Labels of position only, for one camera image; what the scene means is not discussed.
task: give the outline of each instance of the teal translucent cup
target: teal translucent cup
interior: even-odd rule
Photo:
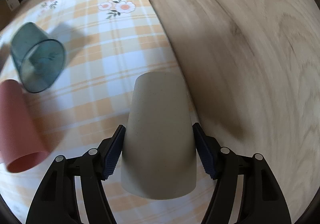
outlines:
[[[19,28],[12,38],[10,51],[19,78],[30,93],[49,88],[64,67],[63,45],[32,22]]]

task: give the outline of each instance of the plastic cup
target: plastic cup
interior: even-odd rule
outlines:
[[[26,171],[49,152],[34,127],[21,85],[8,79],[0,84],[0,153],[9,172]]]
[[[11,55],[20,80],[30,93],[49,88],[64,67],[63,45],[32,22],[22,25],[13,36]]]

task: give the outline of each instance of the upside-down cup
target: upside-down cup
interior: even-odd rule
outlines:
[[[185,82],[169,72],[137,78],[124,137],[122,187],[167,200],[196,187],[196,146]]]
[[[30,93],[49,88],[63,70],[64,46],[32,22],[18,29],[10,48],[21,83]]]
[[[12,173],[26,171],[49,155],[33,125],[21,85],[13,79],[0,84],[0,153]]]

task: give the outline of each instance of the tablecloth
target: tablecloth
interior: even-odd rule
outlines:
[[[9,44],[17,29],[34,22],[67,51],[66,67],[57,81],[38,94],[25,93],[41,138],[51,151],[40,165],[11,174],[0,165],[0,193],[25,223],[36,189],[57,155],[80,156],[126,125],[135,79],[148,71],[182,76],[174,52],[149,0],[47,0],[15,19],[0,34]],[[18,79],[11,57],[0,80]],[[197,121],[190,102],[192,121]],[[214,189],[197,158],[197,185],[190,194],[165,201],[134,196],[121,187],[119,160],[103,182],[118,224],[200,223]],[[78,207],[88,223],[76,178]]]

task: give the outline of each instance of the wooden wall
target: wooden wall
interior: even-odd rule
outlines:
[[[15,12],[9,9],[6,0],[0,0],[0,31],[10,23],[14,16]]]
[[[320,185],[320,11],[314,0],[150,0],[208,135],[262,153],[292,221]]]

